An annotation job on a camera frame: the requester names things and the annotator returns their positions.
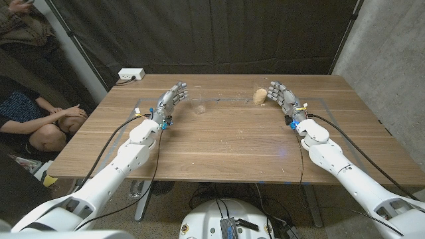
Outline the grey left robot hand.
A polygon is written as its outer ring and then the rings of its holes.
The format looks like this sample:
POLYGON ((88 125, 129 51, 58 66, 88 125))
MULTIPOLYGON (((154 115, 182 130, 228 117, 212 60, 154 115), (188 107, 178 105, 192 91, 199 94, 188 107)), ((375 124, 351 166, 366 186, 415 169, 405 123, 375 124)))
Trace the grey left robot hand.
POLYGON ((151 119, 161 124, 166 117, 172 114, 174 107, 187 97, 187 84, 184 82, 176 83, 170 90, 159 97, 151 119))

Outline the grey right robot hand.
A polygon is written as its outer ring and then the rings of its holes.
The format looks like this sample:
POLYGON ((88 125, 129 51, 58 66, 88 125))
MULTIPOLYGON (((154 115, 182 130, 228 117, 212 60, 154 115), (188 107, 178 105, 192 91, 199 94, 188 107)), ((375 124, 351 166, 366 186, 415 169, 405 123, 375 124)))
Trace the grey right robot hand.
POLYGON ((300 123, 307 119, 305 106, 291 90, 279 81, 270 82, 267 97, 275 101, 282 108, 284 114, 296 122, 300 123))

